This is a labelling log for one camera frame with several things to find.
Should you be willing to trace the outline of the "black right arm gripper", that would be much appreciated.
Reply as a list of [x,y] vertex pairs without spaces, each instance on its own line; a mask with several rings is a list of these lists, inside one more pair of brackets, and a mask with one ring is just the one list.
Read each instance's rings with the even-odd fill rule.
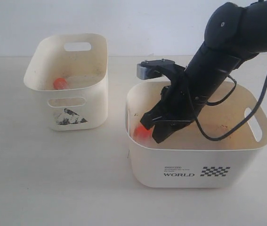
[[192,123],[192,117],[186,115],[189,113],[188,84],[186,73],[181,73],[161,90],[161,99],[140,119],[145,129],[154,127],[152,137],[156,143],[163,142],[174,132]]

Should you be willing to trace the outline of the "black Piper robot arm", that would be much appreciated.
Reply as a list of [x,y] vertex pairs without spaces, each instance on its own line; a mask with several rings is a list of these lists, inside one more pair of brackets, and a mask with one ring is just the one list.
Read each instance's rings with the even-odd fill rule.
[[[186,67],[172,60],[142,61],[137,76],[148,80],[166,76],[161,99],[140,122],[152,130],[161,143],[178,130],[198,123],[205,106],[216,106],[210,97],[233,70],[260,53],[267,52],[267,0],[240,7],[227,2],[209,18],[204,41]],[[267,90],[267,76],[254,110],[258,110]]]

